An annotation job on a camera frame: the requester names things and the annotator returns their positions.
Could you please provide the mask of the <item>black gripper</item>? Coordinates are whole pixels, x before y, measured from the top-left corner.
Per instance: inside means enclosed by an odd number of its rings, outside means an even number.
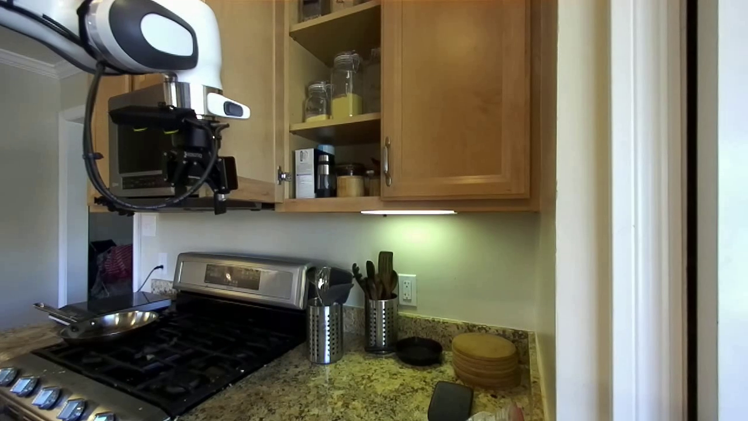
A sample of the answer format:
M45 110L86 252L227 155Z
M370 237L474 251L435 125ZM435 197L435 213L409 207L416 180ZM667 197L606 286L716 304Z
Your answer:
M213 192L213 210L227 210L227 197L238 187L235 159L222 156L224 123L218 120L184 120L171 131L166 151L166 180L173 185L171 204L182 206L198 199L200 189Z

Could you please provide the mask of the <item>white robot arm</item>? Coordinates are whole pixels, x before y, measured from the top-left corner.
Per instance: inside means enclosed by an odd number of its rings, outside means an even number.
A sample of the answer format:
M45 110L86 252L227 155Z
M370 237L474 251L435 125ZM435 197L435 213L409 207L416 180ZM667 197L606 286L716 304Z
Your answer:
M222 90L220 24L205 0L0 0L0 24L94 75L83 104L83 168L102 204L118 213L178 207L208 185L213 207L227 210L235 168L220 156L227 120L252 110ZM117 197L99 171L94 104L102 78L162 75L159 104L129 104L114 122L129 128L166 128L186 136L174 151L174 192L162 202Z

